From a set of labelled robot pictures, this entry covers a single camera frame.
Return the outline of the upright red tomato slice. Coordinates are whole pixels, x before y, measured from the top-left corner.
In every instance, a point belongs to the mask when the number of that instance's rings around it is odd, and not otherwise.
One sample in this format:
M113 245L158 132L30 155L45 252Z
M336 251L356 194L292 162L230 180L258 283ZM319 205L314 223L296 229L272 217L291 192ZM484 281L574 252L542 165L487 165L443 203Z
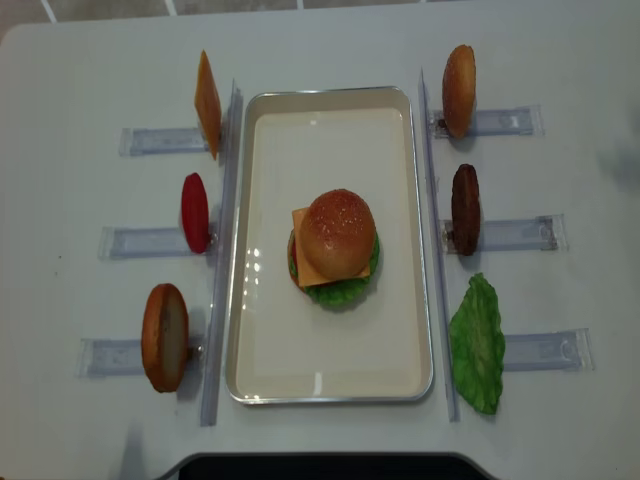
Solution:
M198 173L185 178L181 195L181 217L185 238L192 252L204 253L211 243L206 191Z

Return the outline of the clear long rail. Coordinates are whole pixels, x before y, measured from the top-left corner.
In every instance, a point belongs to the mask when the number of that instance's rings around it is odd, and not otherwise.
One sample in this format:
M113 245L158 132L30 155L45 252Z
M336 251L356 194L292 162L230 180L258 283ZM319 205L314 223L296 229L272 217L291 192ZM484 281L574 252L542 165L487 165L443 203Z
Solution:
M437 178L433 165L432 134L429 119L428 90L425 82L424 69L420 70L419 98L421 116L421 135L423 143L424 168L426 178L426 193L429 202L430 236L433 249L433 268L435 273L436 304L438 308L438 320L441 337L441 349L443 355L444 383L447 399L449 421L458 422L459 405L458 396L453 379L452 358L449 342L449 311L447 298L447 285L444 270L443 243L439 223Z
M215 246L215 272L208 343L204 363L200 425L214 426L217 422L219 391L222 378L222 360L225 324L229 313L230 288L235 260L237 236L237 190L242 179L240 155L243 94L237 83L232 84L229 108L224 127L223 149L224 179Z

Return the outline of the clear holder top left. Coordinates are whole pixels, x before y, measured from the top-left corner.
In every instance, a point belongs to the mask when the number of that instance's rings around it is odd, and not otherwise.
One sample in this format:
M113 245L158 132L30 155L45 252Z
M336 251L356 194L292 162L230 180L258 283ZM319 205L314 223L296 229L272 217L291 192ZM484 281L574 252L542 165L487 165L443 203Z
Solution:
M134 157L207 152L209 146L198 128L124 128L119 154Z

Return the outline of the orange cheese slice on stack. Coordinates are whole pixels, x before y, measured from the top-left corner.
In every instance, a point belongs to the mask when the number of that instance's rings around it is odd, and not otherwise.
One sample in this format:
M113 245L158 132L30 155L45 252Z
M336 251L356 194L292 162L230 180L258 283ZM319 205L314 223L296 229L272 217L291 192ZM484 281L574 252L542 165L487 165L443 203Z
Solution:
M372 223L348 225L332 210L302 208L292 212L299 284L314 286L370 273L375 232Z

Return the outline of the clear holder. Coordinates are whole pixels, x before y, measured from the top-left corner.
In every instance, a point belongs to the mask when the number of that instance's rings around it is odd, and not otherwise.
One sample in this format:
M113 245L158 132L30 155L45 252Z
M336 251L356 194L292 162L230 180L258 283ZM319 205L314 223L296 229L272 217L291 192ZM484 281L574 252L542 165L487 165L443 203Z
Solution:
M194 256L180 228L102 229L98 258L127 260Z
M505 372L593 370L588 328L506 335Z
M124 128L119 154L134 157L207 152L209 146L198 128Z
M541 106L526 105L510 109L474 108L464 138L482 136L543 136Z
M144 376L139 340L82 339L76 364L78 378Z
M564 215L560 214L484 221L474 252L557 251L568 247Z

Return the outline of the upright orange cheese slice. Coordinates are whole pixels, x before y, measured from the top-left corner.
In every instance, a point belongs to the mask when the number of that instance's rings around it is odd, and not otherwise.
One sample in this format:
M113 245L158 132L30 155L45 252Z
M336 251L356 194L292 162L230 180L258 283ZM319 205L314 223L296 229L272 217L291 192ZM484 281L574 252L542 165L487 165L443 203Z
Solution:
M202 51L200 55L194 106L209 151L216 159L219 150L222 110L217 86L205 51Z

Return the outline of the upright bottom bun left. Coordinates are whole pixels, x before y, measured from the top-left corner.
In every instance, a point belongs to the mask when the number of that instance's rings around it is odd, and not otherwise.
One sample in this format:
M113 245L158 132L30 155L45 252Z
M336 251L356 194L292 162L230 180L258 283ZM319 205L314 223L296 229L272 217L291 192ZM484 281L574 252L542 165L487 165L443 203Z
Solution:
M184 376L189 338L189 316L178 288L158 284L146 302L141 355L145 374L159 393L175 392Z

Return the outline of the upright green lettuce leaf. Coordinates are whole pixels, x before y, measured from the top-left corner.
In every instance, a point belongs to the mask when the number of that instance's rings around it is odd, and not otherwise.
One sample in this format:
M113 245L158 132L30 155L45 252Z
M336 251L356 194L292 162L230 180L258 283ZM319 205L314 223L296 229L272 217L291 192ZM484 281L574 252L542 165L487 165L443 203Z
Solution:
M496 290L481 273L469 280L449 325L449 341L457 392L477 412L496 414L506 340Z

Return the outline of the clear long rail right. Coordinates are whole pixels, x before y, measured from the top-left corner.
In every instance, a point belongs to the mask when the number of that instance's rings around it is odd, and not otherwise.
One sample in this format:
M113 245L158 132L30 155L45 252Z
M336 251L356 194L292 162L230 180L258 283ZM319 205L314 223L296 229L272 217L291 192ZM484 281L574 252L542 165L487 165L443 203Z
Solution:
M458 396L453 379L452 358L449 342L449 311L447 298L447 285L444 270L443 243L439 223L437 178L433 165L432 134L429 119L428 90L425 82L424 69L420 70L419 98L421 116L421 135L423 143L424 168L426 178L426 193L429 202L430 236L433 249L433 268L435 273L436 304L438 308L438 320L441 337L441 349L443 355L444 383L447 399L449 421L458 422L459 405Z

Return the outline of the bun sesame one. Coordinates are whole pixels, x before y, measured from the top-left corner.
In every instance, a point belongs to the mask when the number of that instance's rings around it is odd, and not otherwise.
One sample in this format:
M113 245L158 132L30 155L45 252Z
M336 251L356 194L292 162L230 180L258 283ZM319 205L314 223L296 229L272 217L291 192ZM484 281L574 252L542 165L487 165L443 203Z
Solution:
M376 239L373 215L356 193L336 189L317 197L300 223L296 245L329 282L351 279L368 265Z
M442 81L443 115L449 134L466 135L476 100L476 65L471 46L459 45L449 55Z

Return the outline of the clear holder bottom left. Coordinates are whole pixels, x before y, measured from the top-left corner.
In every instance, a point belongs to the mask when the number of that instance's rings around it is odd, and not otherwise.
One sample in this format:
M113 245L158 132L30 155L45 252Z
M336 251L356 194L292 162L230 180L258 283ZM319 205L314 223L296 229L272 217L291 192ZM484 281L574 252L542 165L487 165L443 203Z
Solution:
M144 376L139 340L82 339L76 364L78 378Z

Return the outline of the red tomato slice on stack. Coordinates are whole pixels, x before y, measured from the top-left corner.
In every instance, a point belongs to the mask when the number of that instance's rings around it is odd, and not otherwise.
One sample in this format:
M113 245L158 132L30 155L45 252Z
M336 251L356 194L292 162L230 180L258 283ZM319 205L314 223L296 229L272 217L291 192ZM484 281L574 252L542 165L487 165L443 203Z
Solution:
M295 237L293 238L292 242L291 242L291 258L292 258L292 265L293 265L293 269L297 272L297 257L296 257L296 243L295 243Z

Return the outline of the upright brown meat patty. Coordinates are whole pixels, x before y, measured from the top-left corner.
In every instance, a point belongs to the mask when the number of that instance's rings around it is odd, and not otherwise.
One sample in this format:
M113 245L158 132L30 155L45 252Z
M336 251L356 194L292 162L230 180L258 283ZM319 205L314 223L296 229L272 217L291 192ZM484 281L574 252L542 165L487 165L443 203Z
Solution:
M456 251L471 256L479 240L481 209L476 170L470 164L462 164L454 175L451 211Z

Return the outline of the white rectangular metal tray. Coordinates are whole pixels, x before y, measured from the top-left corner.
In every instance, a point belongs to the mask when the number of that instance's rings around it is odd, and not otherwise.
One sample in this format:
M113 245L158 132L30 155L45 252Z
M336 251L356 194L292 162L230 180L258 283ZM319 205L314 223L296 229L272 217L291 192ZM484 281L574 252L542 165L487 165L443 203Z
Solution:
M294 211L346 188L381 252L344 306L288 275ZM245 113L228 287L226 383L243 404L395 402L433 379L413 109L391 86L264 93Z

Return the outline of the clear holder top right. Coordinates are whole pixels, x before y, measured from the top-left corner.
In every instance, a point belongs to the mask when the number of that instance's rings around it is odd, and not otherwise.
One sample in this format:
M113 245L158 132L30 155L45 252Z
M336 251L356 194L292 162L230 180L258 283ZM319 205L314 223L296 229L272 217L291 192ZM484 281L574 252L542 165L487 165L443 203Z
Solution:
M474 108L464 138L482 136L543 136L541 106L526 105L510 109Z

